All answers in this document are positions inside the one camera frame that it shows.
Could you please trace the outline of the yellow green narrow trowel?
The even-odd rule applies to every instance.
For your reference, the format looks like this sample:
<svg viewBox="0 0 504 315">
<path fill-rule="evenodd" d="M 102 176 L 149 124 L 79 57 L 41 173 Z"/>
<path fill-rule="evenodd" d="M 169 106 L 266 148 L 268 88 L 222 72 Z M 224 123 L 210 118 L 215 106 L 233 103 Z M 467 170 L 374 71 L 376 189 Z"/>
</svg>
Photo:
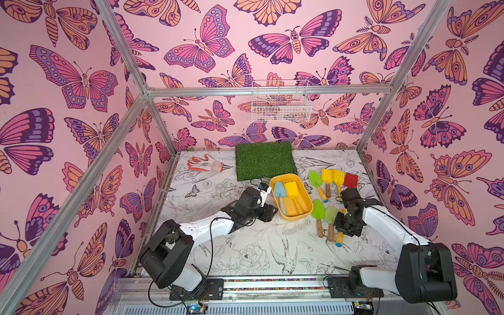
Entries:
<svg viewBox="0 0 504 315">
<path fill-rule="evenodd" d="M 335 227 L 334 227 L 334 222 L 336 219 L 337 214 L 340 213 L 340 210 L 338 210 L 334 206 L 329 206 L 325 210 L 325 221 L 329 224 L 328 227 L 328 241 L 329 242 L 334 242 L 335 241 Z"/>
</svg>

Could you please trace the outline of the light blue shovel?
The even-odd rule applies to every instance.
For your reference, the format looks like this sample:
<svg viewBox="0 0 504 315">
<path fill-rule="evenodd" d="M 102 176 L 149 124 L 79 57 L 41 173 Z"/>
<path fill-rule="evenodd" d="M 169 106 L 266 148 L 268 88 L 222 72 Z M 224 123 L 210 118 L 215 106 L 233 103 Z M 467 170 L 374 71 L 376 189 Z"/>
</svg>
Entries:
<svg viewBox="0 0 504 315">
<path fill-rule="evenodd" d="M 284 198 L 287 196 L 287 192 L 286 192 L 286 189 L 283 185 L 282 182 L 277 182 L 275 185 L 274 185 L 274 195 L 275 197 L 278 199 L 279 201 L 279 204 L 280 204 L 280 209 L 281 209 L 281 212 L 284 216 L 287 215 L 287 211 L 286 211 L 286 206 L 285 206 L 285 203 L 284 203 Z"/>
</svg>

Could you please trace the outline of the yellow plastic storage box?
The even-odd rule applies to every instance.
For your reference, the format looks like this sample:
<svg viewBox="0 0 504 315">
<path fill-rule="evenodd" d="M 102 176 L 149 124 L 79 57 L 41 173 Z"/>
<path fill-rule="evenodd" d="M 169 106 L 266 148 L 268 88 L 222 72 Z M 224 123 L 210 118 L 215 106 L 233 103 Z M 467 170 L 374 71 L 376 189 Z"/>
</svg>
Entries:
<svg viewBox="0 0 504 315">
<path fill-rule="evenodd" d="M 293 173 L 278 175 L 270 180 L 274 201 L 280 216 L 287 222 L 308 217 L 313 211 L 313 203 L 302 180 Z"/>
</svg>

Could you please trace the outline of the green trowel wooden handle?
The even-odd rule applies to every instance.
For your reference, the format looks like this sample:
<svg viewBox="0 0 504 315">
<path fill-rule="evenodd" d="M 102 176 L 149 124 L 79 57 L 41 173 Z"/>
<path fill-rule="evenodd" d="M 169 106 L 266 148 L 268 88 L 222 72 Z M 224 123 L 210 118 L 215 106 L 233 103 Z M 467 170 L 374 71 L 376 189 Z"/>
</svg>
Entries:
<svg viewBox="0 0 504 315">
<path fill-rule="evenodd" d="M 315 199 L 313 202 L 312 217 L 316 220 L 317 234 L 319 238 L 324 237 L 324 230 L 322 226 L 322 220 L 325 219 L 325 208 L 321 200 Z"/>
</svg>

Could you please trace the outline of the red shovel wooden handle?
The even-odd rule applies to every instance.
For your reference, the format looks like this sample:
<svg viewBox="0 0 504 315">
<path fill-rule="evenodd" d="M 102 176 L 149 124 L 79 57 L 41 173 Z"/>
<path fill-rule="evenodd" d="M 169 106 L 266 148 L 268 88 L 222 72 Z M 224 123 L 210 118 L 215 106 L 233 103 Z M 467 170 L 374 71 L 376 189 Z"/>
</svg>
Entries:
<svg viewBox="0 0 504 315">
<path fill-rule="evenodd" d="M 343 186 L 346 188 L 357 188 L 358 180 L 359 180 L 358 175 L 346 173 L 343 181 Z"/>
</svg>

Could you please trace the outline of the yellow shovel wooden handle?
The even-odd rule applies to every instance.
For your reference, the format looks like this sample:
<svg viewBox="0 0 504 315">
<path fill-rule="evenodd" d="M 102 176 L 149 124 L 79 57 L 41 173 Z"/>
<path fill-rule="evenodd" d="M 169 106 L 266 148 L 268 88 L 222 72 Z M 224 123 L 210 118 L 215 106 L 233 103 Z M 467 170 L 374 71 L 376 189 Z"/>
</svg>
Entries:
<svg viewBox="0 0 504 315">
<path fill-rule="evenodd" d="M 331 198 L 332 196 L 332 191 L 331 191 L 331 184 L 333 183 L 333 171 L 331 169 L 322 169 L 322 181 L 325 184 L 325 192 L 327 198 Z"/>
</svg>

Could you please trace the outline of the green shovel yellow handle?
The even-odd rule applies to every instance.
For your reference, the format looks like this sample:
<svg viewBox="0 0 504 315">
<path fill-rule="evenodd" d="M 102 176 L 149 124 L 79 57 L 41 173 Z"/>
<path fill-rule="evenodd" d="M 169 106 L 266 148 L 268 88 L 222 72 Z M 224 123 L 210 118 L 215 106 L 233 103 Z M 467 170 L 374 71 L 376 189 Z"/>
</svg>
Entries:
<svg viewBox="0 0 504 315">
<path fill-rule="evenodd" d="M 317 172 L 315 172 L 315 171 L 310 171 L 308 174 L 308 180 L 309 180 L 310 184 L 318 190 L 318 193 L 322 199 L 322 202 L 328 203 L 329 202 L 328 197 L 326 196 L 326 194 L 322 190 L 323 181 L 322 181 L 321 176 L 319 174 L 317 174 Z"/>
</svg>

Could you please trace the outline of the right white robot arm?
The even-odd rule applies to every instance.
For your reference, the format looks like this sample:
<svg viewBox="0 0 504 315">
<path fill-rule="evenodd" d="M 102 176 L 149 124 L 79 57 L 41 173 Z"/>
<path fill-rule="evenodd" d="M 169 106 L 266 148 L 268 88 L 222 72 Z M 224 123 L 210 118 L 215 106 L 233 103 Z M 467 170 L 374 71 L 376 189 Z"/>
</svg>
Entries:
<svg viewBox="0 0 504 315">
<path fill-rule="evenodd" d="M 399 295 L 410 304 L 454 301 L 458 298 L 451 251 L 433 243 L 393 217 L 383 206 L 355 206 L 338 213 L 335 229 L 347 236 L 360 236 L 364 227 L 378 232 L 399 254 L 395 269 L 352 266 L 343 279 L 353 297 L 381 290 Z"/>
</svg>

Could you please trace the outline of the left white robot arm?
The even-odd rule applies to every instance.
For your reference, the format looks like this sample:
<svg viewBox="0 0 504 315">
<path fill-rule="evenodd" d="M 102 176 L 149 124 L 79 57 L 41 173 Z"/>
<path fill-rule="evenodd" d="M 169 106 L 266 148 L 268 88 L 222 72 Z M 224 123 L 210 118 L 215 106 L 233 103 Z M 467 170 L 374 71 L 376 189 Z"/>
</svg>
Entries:
<svg viewBox="0 0 504 315">
<path fill-rule="evenodd" d="M 192 223 L 170 219 L 161 224 L 140 250 L 139 262 L 158 288 L 175 285 L 186 291 L 198 290 L 207 276 L 188 259 L 192 250 L 220 236 L 250 227 L 256 220 L 270 222 L 278 209 L 266 199 L 272 189 L 267 184 L 246 188 L 240 198 L 215 215 Z"/>
</svg>

